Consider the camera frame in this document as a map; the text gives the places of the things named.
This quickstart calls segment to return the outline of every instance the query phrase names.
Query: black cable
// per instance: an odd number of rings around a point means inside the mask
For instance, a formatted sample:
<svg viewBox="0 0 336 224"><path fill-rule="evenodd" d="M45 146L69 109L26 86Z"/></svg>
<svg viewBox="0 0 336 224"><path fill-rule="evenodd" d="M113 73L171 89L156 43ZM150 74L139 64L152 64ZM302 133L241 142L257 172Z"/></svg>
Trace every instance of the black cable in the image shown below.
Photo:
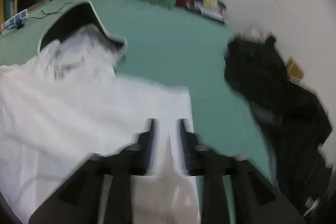
<svg viewBox="0 0 336 224"><path fill-rule="evenodd" d="M55 12L51 12L51 13L45 13L43 10L41 10L41 12L43 13L43 15L53 15L53 14L58 14L60 12L60 10L62 10L62 8L67 5L67 4L72 4L73 2L67 2L67 3L64 3L61 8L59 8L58 10L56 10Z"/></svg>
<svg viewBox="0 0 336 224"><path fill-rule="evenodd" d="M6 29L7 29L7 30L14 29L15 27L8 29L8 27L9 27L9 26L12 26L12 25L16 25L16 23L9 24L9 25L7 25L6 27L4 27L4 28L1 30L0 34L1 34L4 30L6 30Z"/></svg>
<svg viewBox="0 0 336 224"><path fill-rule="evenodd" d="M29 17L24 22L22 22L22 24L24 24L28 19L31 19L31 18L42 19L42 18L45 18L45 17L46 16L44 16L44 17Z"/></svg>
<svg viewBox="0 0 336 224"><path fill-rule="evenodd" d="M42 19L42 18L45 18L45 17L47 17L47 16L49 16L49 15L58 14L58 13L60 13L60 11L62 10L62 8L63 8L65 5L67 5L67 4L72 4L72 3L73 3L73 2L67 2L67 3L64 3L64 4L61 6L61 8L59 8L58 10L56 10L55 12L52 12L52 13L45 13L43 10L41 10L41 12L42 12L43 15L44 15L43 17L28 17L25 21L22 22L22 25L25 24L26 21L27 21L28 19L31 19L31 18ZM0 31L0 34L1 34L5 29L12 30L12 29L14 29L14 28L17 27L17 26L18 26L18 23L9 24L9 25L7 25L6 27L4 27L4 28L2 29L2 31Z"/></svg>

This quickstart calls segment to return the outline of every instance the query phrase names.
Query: bed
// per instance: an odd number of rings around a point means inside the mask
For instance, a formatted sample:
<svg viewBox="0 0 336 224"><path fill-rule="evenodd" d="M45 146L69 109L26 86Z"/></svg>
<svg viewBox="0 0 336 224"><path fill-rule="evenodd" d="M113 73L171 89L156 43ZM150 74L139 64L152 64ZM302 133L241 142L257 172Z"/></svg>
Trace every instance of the bed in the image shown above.
<svg viewBox="0 0 336 224"><path fill-rule="evenodd" d="M54 0L30 16L41 17L41 10L53 12L74 1ZM128 49L117 74L188 87L194 131L203 143L223 154L250 157L270 177L260 130L244 98L233 93L224 80L223 52L233 35L228 25L183 8L169 9L141 0L90 1L107 30L127 38ZM41 35L58 16L31 19L24 28L1 37L0 65L24 64L36 55Z"/></svg>

